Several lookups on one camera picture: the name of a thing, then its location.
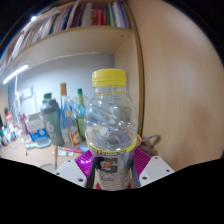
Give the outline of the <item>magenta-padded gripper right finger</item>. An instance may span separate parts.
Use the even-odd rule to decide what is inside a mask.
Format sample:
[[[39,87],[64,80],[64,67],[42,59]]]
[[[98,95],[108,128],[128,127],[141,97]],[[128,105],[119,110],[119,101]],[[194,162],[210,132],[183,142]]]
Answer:
[[[132,162],[132,180],[135,188],[157,181],[174,170],[160,157],[150,156],[137,148]]]

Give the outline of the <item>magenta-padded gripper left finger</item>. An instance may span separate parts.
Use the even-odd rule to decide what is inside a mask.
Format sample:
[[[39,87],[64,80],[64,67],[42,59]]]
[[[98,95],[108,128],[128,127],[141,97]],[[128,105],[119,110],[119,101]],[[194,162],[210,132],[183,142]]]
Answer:
[[[67,159],[54,174],[80,187],[92,188],[95,179],[95,167],[90,151],[83,153],[76,159]]]

